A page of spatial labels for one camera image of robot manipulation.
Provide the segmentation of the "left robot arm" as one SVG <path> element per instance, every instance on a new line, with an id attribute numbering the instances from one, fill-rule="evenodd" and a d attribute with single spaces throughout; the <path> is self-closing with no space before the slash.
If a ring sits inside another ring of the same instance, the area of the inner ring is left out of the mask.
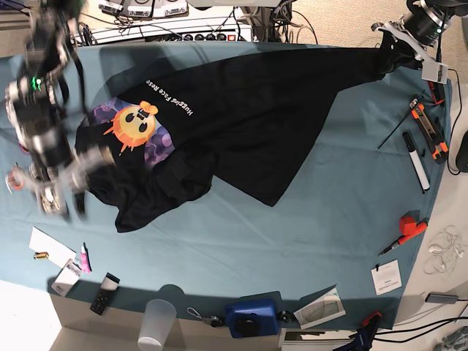
<path id="1" fill-rule="evenodd" d="M 376 68 L 389 73 L 400 66 L 413 65 L 421 70 L 424 80 L 447 83 L 448 66 L 442 63 L 441 50 L 433 58 L 427 48 L 440 44 L 455 10 L 443 1 L 408 1 L 407 8 L 409 12 L 397 21 L 371 26 L 372 31 L 382 32 Z"/>

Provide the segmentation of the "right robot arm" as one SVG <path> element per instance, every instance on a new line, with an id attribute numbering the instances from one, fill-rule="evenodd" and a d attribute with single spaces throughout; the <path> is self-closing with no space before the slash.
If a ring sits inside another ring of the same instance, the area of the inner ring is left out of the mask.
<path id="1" fill-rule="evenodd" d="M 64 71 L 69 62 L 78 72 L 80 103 L 87 116 L 83 65 L 71 40 L 69 22 L 78 19 L 82 1 L 41 1 L 31 15 L 31 35 L 14 81 L 5 89 L 7 118 L 20 147 L 31 157 L 24 170 L 14 165 L 5 177 L 8 190 L 27 189 L 45 214 L 69 216 L 65 192 L 85 214 L 88 176 L 114 163 L 109 148 L 92 146 L 76 154 L 69 145 L 63 125 L 69 99 Z"/>

